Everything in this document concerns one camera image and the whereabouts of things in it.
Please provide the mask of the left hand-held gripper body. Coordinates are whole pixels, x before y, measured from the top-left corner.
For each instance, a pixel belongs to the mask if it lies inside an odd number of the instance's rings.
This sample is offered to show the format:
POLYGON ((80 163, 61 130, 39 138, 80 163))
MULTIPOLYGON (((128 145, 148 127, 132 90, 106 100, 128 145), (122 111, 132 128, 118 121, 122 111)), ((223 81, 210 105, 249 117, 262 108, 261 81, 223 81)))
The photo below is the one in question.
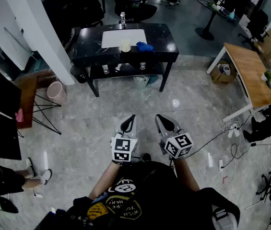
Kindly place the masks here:
POLYGON ((111 138, 112 161, 117 164, 130 163, 137 148, 137 138, 115 133, 111 138))

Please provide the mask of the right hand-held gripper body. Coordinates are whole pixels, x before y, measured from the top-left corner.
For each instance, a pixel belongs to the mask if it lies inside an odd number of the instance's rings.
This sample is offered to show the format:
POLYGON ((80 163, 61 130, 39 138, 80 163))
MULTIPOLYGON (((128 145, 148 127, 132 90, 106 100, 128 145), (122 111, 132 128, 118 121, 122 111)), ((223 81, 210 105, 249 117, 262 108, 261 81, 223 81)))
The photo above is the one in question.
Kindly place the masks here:
POLYGON ((194 146, 194 142, 188 132, 179 129, 170 135, 161 138, 160 147, 162 153, 168 154, 173 159, 185 157, 194 146))

